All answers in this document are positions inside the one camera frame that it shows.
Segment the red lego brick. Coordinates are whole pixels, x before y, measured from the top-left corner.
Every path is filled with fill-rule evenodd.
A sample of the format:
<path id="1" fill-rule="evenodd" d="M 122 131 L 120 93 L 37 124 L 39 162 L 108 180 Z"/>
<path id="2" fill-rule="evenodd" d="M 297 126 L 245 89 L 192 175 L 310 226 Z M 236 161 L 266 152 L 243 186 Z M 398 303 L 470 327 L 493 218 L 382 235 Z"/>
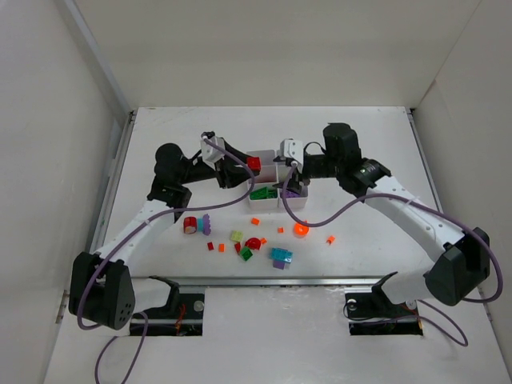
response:
<path id="1" fill-rule="evenodd" d="M 253 173 L 259 174 L 261 172 L 262 162 L 260 157 L 248 157 L 246 164 Z"/>

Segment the green lego plate piece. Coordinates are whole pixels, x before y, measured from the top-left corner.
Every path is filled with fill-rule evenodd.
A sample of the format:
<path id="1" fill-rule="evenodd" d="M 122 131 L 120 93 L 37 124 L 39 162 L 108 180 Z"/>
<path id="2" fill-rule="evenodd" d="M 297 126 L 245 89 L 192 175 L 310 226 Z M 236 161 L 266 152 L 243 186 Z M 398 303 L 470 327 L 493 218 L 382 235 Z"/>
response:
<path id="1" fill-rule="evenodd" d="M 266 192 L 267 192 L 268 188 L 269 188 L 268 186 L 264 186 L 262 188 L 258 188 L 256 190 L 253 190 L 250 193 L 250 200 L 265 200 L 265 199 L 267 199 L 266 198 Z"/>

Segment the purple lego block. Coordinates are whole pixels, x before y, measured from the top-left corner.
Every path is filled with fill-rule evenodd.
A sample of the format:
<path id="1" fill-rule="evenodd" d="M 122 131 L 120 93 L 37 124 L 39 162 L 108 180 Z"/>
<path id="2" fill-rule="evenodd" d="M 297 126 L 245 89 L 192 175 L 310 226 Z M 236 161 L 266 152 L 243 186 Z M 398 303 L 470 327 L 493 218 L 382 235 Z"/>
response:
<path id="1" fill-rule="evenodd" d="M 283 190 L 281 193 L 281 196 L 283 196 L 284 198 L 300 198 L 301 197 L 300 193 L 296 193 L 292 190 Z"/>

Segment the purple flower lego piece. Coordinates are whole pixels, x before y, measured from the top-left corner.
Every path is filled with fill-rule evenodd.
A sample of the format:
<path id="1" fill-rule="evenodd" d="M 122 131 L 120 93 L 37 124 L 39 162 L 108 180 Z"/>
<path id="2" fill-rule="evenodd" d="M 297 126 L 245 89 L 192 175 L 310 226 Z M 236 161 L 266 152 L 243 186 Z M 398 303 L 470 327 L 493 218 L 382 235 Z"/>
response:
<path id="1" fill-rule="evenodd" d="M 205 236 L 209 236 L 211 234 L 211 222 L 210 216 L 208 214 L 204 214 L 200 218 L 197 219 L 198 231 L 203 233 Z"/>

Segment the red cylinder lego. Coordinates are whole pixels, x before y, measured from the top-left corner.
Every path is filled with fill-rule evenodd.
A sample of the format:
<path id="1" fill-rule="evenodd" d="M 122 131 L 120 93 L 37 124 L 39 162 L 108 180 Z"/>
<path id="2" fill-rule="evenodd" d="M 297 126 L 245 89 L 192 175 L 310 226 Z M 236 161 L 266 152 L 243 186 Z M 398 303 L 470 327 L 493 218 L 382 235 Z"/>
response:
<path id="1" fill-rule="evenodd" d="M 195 234 L 198 230 L 198 221 L 196 217 L 188 216 L 183 220 L 183 233 Z"/>

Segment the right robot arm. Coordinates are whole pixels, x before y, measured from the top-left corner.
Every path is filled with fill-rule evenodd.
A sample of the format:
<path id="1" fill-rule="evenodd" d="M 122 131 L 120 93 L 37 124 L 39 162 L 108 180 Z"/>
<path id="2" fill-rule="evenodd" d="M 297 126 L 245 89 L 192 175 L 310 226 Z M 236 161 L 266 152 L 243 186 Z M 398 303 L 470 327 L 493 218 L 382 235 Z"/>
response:
<path id="1" fill-rule="evenodd" d="M 322 134 L 320 154 L 308 154 L 292 138 L 281 142 L 277 159 L 290 168 L 282 189 L 300 192 L 312 179 L 334 178 L 354 196 L 352 206 L 361 202 L 383 214 L 431 260 L 427 268 L 389 273 L 373 286 L 374 298 L 394 305 L 425 298 L 447 306 L 465 301 L 490 275 L 487 234 L 424 206 L 388 168 L 362 156 L 357 133 L 349 125 L 331 123 Z"/>

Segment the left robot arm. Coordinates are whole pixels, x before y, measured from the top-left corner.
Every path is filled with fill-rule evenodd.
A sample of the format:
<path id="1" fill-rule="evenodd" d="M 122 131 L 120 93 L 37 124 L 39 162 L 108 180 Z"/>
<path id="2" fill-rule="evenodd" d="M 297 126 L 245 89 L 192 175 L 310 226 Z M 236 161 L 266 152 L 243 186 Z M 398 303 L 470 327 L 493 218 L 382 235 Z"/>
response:
<path id="1" fill-rule="evenodd" d="M 192 158 L 176 144 L 160 146 L 155 153 L 154 180 L 137 215 L 101 248 L 75 258 L 69 312 L 79 328 L 120 330 L 134 314 L 156 308 L 174 312 L 177 308 L 178 284 L 159 276 L 134 283 L 130 272 L 135 263 L 183 213 L 193 211 L 188 184 L 214 179 L 220 188 L 229 189 L 253 182 L 259 173 L 250 166 L 249 155 L 214 133 L 205 132 L 200 143 Z"/>

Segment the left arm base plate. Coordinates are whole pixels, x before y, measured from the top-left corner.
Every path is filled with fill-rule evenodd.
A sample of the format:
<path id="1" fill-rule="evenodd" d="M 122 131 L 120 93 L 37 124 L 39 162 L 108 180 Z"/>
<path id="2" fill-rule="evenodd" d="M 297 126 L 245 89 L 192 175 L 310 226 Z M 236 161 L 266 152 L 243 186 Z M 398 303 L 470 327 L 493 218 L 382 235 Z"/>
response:
<path id="1" fill-rule="evenodd" d="M 202 336 L 205 292 L 180 293 L 174 309 L 167 307 L 145 310 L 148 317 L 146 335 L 150 337 Z"/>

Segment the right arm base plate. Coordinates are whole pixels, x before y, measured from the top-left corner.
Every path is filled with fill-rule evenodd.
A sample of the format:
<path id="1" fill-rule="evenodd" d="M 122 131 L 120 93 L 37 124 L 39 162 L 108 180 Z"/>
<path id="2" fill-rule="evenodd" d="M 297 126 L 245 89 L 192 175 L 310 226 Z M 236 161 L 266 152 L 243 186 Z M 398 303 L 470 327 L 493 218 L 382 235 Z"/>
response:
<path id="1" fill-rule="evenodd" d="M 343 314 L 349 321 L 351 336 L 423 336 L 415 306 L 393 304 L 385 296 L 371 292 L 345 293 Z"/>

